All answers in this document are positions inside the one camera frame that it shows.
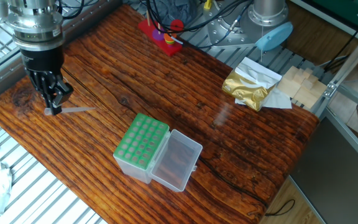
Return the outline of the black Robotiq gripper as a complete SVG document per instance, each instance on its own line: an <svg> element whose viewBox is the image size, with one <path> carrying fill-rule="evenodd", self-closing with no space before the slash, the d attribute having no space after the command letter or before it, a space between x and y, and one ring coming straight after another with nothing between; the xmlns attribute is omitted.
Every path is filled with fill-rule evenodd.
<svg viewBox="0 0 358 224"><path fill-rule="evenodd" d="M63 46L44 51L20 49L27 76L45 101L52 115L62 112L61 105L73 93L73 87L63 81L60 70L64 63Z"/></svg>

